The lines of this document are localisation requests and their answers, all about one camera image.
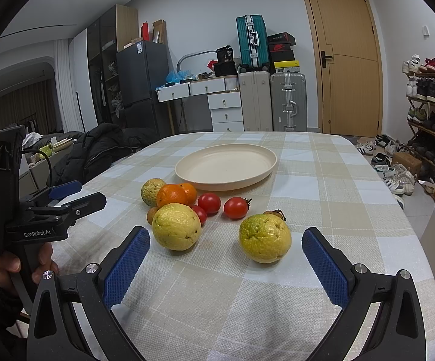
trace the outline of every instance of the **black door handle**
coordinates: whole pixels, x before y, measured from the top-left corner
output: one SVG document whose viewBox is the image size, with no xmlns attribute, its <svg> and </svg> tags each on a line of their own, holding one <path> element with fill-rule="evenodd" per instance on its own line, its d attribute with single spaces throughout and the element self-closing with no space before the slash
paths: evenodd
<svg viewBox="0 0 435 361">
<path fill-rule="evenodd" d="M 326 60 L 332 60 L 333 56 L 327 56 L 324 51 L 321 52 L 321 63 L 323 68 L 326 68 Z"/>
</svg>

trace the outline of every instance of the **screw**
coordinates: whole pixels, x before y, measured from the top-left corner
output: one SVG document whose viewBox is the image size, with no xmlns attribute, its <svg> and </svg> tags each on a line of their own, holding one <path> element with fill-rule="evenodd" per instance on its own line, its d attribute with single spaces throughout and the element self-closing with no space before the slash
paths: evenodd
<svg viewBox="0 0 435 361">
<path fill-rule="evenodd" d="M 42 278 L 43 279 L 51 279 L 53 274 L 54 274 L 54 272 L 52 270 L 47 270 L 46 272 L 44 272 L 42 274 Z"/>
<path fill-rule="evenodd" d="M 89 274 L 95 273 L 98 269 L 98 264 L 90 263 L 86 266 L 85 271 Z"/>
<path fill-rule="evenodd" d="M 355 264 L 355 270 L 356 270 L 356 272 L 358 272 L 360 274 L 364 274 L 368 271 L 368 268 L 365 265 L 363 265 L 362 263 L 358 263 L 358 264 Z"/>
<path fill-rule="evenodd" d="M 409 277 L 412 276 L 409 273 L 409 271 L 407 271 L 407 270 L 402 270 L 402 271 L 399 272 L 399 274 L 401 275 L 401 278 L 404 278 L 404 279 L 409 279 Z"/>
</svg>

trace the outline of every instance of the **white drawer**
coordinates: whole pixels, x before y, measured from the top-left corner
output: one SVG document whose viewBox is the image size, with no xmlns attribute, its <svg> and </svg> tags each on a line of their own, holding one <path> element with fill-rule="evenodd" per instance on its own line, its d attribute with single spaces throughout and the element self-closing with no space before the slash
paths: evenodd
<svg viewBox="0 0 435 361">
<path fill-rule="evenodd" d="M 211 118 L 213 124 L 221 122 L 242 122 L 242 108 L 241 107 L 229 107 L 226 109 L 211 110 Z"/>
<path fill-rule="evenodd" d="M 223 122 L 221 124 L 213 124 L 215 132 L 243 132 L 244 124 L 242 122 Z"/>
<path fill-rule="evenodd" d="M 209 108 L 211 110 L 241 107 L 241 93 L 226 92 L 223 94 L 208 95 L 207 102 L 209 103 Z"/>
<path fill-rule="evenodd" d="M 189 84 L 176 84 L 157 91 L 159 102 L 189 96 Z"/>
<path fill-rule="evenodd" d="M 213 92 L 225 91 L 225 82 L 224 82 L 224 78 L 193 81 L 192 83 L 189 83 L 189 88 L 190 88 L 189 91 L 191 96 L 211 94 Z"/>
</svg>

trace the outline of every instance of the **beige suitcase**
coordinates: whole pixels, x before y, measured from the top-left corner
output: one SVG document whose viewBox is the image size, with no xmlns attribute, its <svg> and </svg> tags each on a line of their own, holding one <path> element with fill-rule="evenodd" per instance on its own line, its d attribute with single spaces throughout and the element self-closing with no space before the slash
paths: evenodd
<svg viewBox="0 0 435 361">
<path fill-rule="evenodd" d="M 244 131 L 273 131 L 269 78 L 268 72 L 239 75 Z"/>
</svg>

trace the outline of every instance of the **silver suitcase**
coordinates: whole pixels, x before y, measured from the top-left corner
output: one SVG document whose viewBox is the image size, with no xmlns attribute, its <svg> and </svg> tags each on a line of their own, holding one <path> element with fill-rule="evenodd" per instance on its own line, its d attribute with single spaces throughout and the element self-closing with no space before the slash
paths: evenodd
<svg viewBox="0 0 435 361">
<path fill-rule="evenodd" d="M 273 131 L 269 78 L 268 72 L 239 75 L 244 131 Z"/>
<path fill-rule="evenodd" d="M 274 131 L 307 131 L 306 78 L 301 73 L 271 76 Z"/>
</svg>

